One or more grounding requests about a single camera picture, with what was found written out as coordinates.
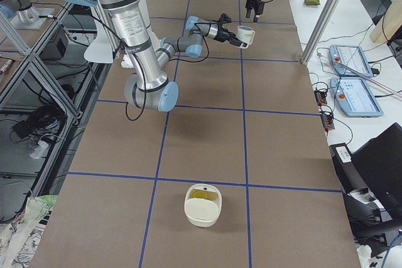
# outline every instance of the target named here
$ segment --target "white desk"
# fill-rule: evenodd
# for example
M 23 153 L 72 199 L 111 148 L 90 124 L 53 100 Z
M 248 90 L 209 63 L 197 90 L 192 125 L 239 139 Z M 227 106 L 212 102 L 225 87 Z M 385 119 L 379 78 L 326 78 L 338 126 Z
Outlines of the white desk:
M 302 43 L 302 47 L 304 48 L 305 43 L 308 42 L 308 39 L 327 0 L 320 0 L 321 5 L 310 7 L 304 4 L 304 0 L 289 1 L 293 16 L 295 18 L 297 32 Z M 320 41 L 327 40 L 332 37 L 352 36 L 360 31 L 364 31 L 370 26 L 370 24 L 372 24 L 371 18 L 367 14 L 360 0 L 340 0 Z M 360 46 L 363 50 L 368 50 L 378 45 L 374 44 L 369 37 L 369 34 L 373 29 L 374 25 L 372 25 L 367 31 L 366 36 L 364 36 L 365 33 L 361 33 L 352 38 L 332 39 L 328 42 L 319 43 L 317 47 L 328 48 L 332 44 L 358 45 L 362 41 Z M 323 56 L 325 56 L 325 58 L 322 58 L 325 70 L 334 72 L 331 63 L 327 59 L 328 50 L 321 49 L 319 51 Z M 381 45 L 374 50 L 365 52 L 365 54 L 368 61 L 376 61 L 392 55 L 391 51 L 386 45 Z M 401 90 L 402 69 L 396 60 L 394 58 L 390 58 L 382 61 L 381 65 L 381 73 L 375 78 L 375 80 L 394 90 Z M 320 81 L 328 84 L 330 78 L 333 77 L 333 75 L 322 71 L 317 52 L 314 54 L 314 56 L 312 56 L 312 59 L 308 63 L 308 69 L 310 72 L 317 73 Z M 317 81 L 317 77 L 315 75 L 311 75 L 311 80 L 312 83 L 315 83 Z M 371 87 L 374 95 L 388 94 L 386 91 L 377 88 L 371 83 L 369 83 L 369 86 Z M 334 108 L 334 95 L 332 93 L 329 93 L 327 100 L 329 106 Z M 369 139 L 378 136 L 392 123 L 398 122 L 402 125 L 402 101 L 393 96 L 380 98 L 377 100 L 384 111 L 384 115 L 381 117 L 346 117 L 340 111 L 338 105 L 335 107 L 334 117 L 345 122 L 353 130 L 354 138 L 348 145 L 352 152 L 356 151 Z M 337 121 L 334 121 L 334 124 L 335 130 L 330 131 L 328 134 L 328 145 L 337 144 L 340 142 L 348 142 L 350 139 L 350 130 Z

